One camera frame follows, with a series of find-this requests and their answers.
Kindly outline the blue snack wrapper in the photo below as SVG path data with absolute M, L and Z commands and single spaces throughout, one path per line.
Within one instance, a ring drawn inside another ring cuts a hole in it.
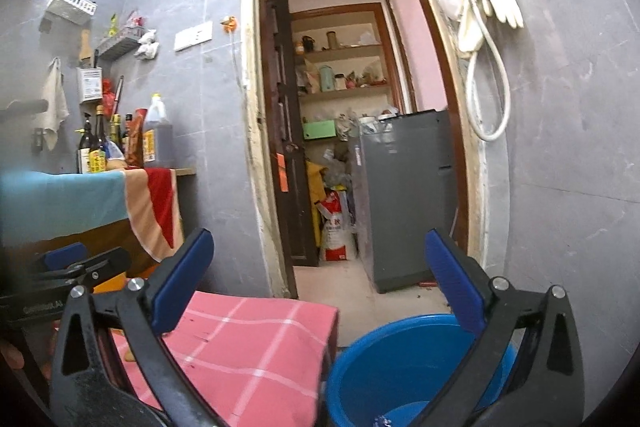
M 377 417 L 373 418 L 371 426 L 372 427 L 398 427 L 399 424 L 395 418 L 385 416 L 385 415 L 378 415 Z

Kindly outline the yellow plastic bowl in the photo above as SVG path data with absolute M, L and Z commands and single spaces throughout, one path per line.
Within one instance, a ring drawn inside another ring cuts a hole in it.
M 96 285 L 96 287 L 93 288 L 93 292 L 95 294 L 102 294 L 110 293 L 111 291 L 121 291 L 122 288 L 126 286 L 127 282 L 128 279 L 126 277 L 126 273 L 122 272 L 116 275 L 116 277 L 112 277 L 111 279 Z

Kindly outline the teal orange red towel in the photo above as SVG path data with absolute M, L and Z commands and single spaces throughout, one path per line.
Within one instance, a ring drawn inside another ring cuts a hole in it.
M 117 225 L 154 261 L 175 254 L 184 241 L 175 170 L 13 171 L 1 176 L 1 239 L 6 247 L 77 241 L 89 232 L 107 239 Z

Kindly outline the dark sauce bottle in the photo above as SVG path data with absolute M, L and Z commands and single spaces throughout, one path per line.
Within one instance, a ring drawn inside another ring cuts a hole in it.
M 84 127 L 82 127 L 80 132 L 80 141 L 77 149 L 77 169 L 79 174 L 88 174 L 91 172 L 90 153 L 94 142 L 91 115 L 85 113 L 84 118 Z

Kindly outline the pink checked tablecloth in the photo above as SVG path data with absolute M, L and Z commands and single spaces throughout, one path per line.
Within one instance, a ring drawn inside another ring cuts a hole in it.
M 337 325 L 321 303 L 198 291 L 163 340 L 228 425 L 312 426 Z

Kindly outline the large soy sauce jug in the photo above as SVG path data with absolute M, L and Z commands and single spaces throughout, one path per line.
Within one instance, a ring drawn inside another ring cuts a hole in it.
M 144 117 L 142 150 L 145 167 L 174 167 L 174 127 L 159 93 L 152 95 L 151 104 Z

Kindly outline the blue plastic bucket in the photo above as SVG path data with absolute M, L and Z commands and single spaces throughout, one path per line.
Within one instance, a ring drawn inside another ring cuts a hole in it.
M 335 361 L 326 384 L 333 426 L 371 426 L 385 415 L 407 426 L 457 369 L 475 337 L 452 314 L 408 317 L 375 329 Z

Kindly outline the hanging white cloth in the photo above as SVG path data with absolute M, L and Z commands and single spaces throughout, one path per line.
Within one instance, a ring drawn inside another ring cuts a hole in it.
M 42 131 L 43 144 L 48 150 L 54 150 L 58 143 L 58 130 L 62 122 L 70 116 L 63 88 L 61 60 L 56 56 L 48 66 L 41 98 L 48 106 L 37 117 L 37 128 Z

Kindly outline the dark wooden door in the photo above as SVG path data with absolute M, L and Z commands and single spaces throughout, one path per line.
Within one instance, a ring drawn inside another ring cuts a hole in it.
M 285 260 L 319 262 L 309 194 L 302 116 L 288 0 L 266 0 L 262 20 L 262 75 L 269 156 Z

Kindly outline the red white rice bag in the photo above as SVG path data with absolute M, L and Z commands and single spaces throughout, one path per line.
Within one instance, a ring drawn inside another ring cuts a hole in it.
M 317 202 L 321 221 L 320 258 L 325 262 L 352 261 L 357 257 L 348 212 L 343 209 L 344 191 L 328 190 Z

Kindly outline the green box on shelf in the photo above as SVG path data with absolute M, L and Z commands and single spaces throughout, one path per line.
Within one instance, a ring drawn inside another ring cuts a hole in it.
M 335 121 L 333 119 L 328 119 L 304 122 L 303 135 L 306 141 L 335 138 Z

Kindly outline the grey washing machine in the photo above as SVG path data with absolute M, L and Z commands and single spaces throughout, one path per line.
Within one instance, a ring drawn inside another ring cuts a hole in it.
M 358 256 L 375 290 L 430 281 L 426 233 L 450 232 L 458 210 L 448 114 L 362 117 L 349 160 Z

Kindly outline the white rubber gloves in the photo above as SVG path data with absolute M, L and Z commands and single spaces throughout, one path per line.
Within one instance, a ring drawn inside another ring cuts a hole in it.
M 471 54 L 488 40 L 486 20 L 495 17 L 513 29 L 524 27 L 524 18 L 516 0 L 462 0 L 457 35 L 458 51 Z

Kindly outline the grey wall shelf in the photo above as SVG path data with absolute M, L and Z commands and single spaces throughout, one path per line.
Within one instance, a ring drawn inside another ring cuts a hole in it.
M 114 62 L 137 48 L 144 34 L 143 17 L 137 10 L 123 18 L 113 14 L 108 23 L 106 37 L 96 47 L 96 56 L 101 61 Z

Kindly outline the white wall basket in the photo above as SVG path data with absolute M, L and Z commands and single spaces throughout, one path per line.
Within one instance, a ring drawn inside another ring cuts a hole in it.
M 49 0 L 46 12 L 84 26 L 96 14 L 96 2 L 91 0 Z

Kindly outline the white wall switch plate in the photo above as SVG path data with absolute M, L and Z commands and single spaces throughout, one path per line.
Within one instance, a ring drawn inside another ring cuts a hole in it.
M 210 41 L 213 39 L 213 32 L 214 24 L 211 20 L 180 30 L 175 34 L 174 51 L 181 52 L 191 46 Z

